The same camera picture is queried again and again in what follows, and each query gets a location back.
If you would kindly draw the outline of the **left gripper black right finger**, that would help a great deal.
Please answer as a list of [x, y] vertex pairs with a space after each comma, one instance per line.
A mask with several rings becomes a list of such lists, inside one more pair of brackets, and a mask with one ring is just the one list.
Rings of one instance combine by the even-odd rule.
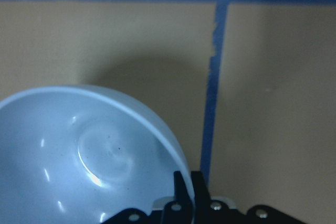
[[222, 200], [211, 198], [203, 173], [192, 171], [191, 179], [194, 188], [194, 223], [232, 223], [229, 206]]

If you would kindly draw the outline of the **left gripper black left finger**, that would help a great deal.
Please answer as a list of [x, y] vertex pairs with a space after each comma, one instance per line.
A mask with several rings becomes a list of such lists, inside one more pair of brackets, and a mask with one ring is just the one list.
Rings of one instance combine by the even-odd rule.
[[193, 203], [181, 172], [175, 171], [174, 197], [164, 205], [161, 222], [164, 224], [187, 224], [193, 220]]

